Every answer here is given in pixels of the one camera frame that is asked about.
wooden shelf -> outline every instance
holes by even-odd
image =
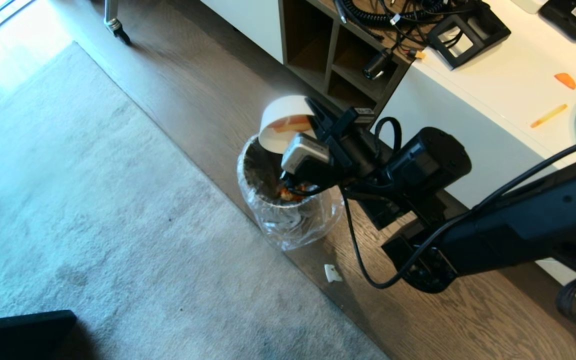
[[[369,0],[354,2],[374,11]],[[279,10],[283,63],[337,108],[332,112],[364,107],[379,114],[384,109],[412,60],[395,55],[377,80],[365,78],[362,69],[391,47],[392,39],[377,41],[354,23],[342,23],[334,0],[279,0]]]
[[[306,0],[306,1],[309,2],[310,4],[312,4],[314,7],[316,7],[320,11],[327,14],[327,16],[329,16],[330,18],[335,19],[336,21],[339,21],[339,14],[337,12],[337,7],[335,6],[334,0]],[[354,0],[354,4],[359,9],[364,10],[366,12],[377,12],[379,14],[384,13],[384,10],[382,9],[381,6],[375,5],[375,0]],[[395,1],[394,6],[391,7],[392,11],[401,12],[403,4],[404,4],[403,1]],[[350,32],[352,32],[353,34],[355,34],[356,36],[361,38],[364,42],[366,42],[366,44],[372,46],[373,48],[375,48],[378,51],[381,51],[384,48],[391,48],[395,44],[395,40],[394,40],[395,34],[393,31],[390,31],[390,30],[382,30],[382,29],[377,29],[377,28],[371,27],[370,29],[372,30],[372,32],[374,32],[375,34],[383,36],[384,39],[382,41],[379,41],[379,40],[373,38],[372,36],[366,34],[366,32],[364,30],[360,29],[357,25],[355,25],[351,21],[348,21],[347,23],[342,23],[342,27],[344,29],[349,30]],[[421,26],[421,28],[426,32],[429,31],[432,27],[434,27],[434,24],[431,24],[431,23],[427,23],[427,24],[424,24]],[[416,36],[416,35],[413,35],[413,36],[416,39],[421,40],[418,36]],[[419,44],[414,43],[413,41],[410,41],[409,39],[404,39],[404,41],[402,42],[402,45],[405,46],[406,48],[416,48],[418,50],[423,50],[423,48],[424,48],[423,46],[420,46]],[[396,58],[398,58],[398,60],[402,61],[402,63],[410,64],[412,62],[411,59],[407,58],[406,55],[400,53],[399,51],[395,51],[394,56]]]
[[[365,44],[351,42],[346,49],[333,60],[332,70],[346,79],[350,84],[368,95],[372,100],[379,101],[386,92],[386,86],[397,69],[397,64],[390,62],[384,74],[376,80],[367,79],[362,73],[362,69],[373,59],[378,51],[372,50]]]
[[[349,107],[374,109],[377,105],[376,101],[335,73],[330,81],[330,90],[325,95],[334,105],[343,110]]]
[[[330,32],[320,32],[295,57],[288,60],[288,68],[317,91],[323,91]]]

french fry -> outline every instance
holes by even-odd
[[[546,123],[546,121],[550,120],[551,118],[553,118],[554,116],[556,116],[560,112],[566,110],[567,107],[568,107],[568,104],[559,105],[558,107],[556,107],[556,109],[552,110],[551,112],[548,112],[547,114],[545,114],[541,118],[537,119],[537,121],[531,123],[530,127],[536,128],[539,125]]]
[[[555,75],[555,79],[559,80],[559,82],[561,82],[563,85],[566,85],[567,87],[569,87],[572,90],[576,89],[575,80],[572,78],[572,76],[570,76],[566,72],[557,73]]]

shelf compartment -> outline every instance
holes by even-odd
[[[383,75],[376,80],[367,79],[362,69],[377,55],[374,47],[344,28],[339,29],[338,43],[332,63],[332,71],[350,82],[374,101],[380,101],[386,94],[388,82],[397,70],[397,64],[388,62]]]
[[[330,77],[330,90],[326,97],[337,107],[345,110],[349,107],[375,109],[377,101],[352,85],[348,80],[332,73]]]
[[[324,90],[333,20],[305,0],[283,2],[286,66]]]

trash bin liner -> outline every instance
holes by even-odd
[[[254,135],[238,157],[237,178],[263,234],[288,251],[324,237],[341,218],[344,203],[336,187],[300,201],[282,200],[281,161],[281,154],[265,150]]]

chair leg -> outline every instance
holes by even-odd
[[[105,0],[105,9],[103,11],[103,23],[105,27],[112,32],[114,37],[119,38],[119,40],[130,46],[131,41],[128,34],[124,31],[122,23],[117,18],[119,13],[119,0]]]

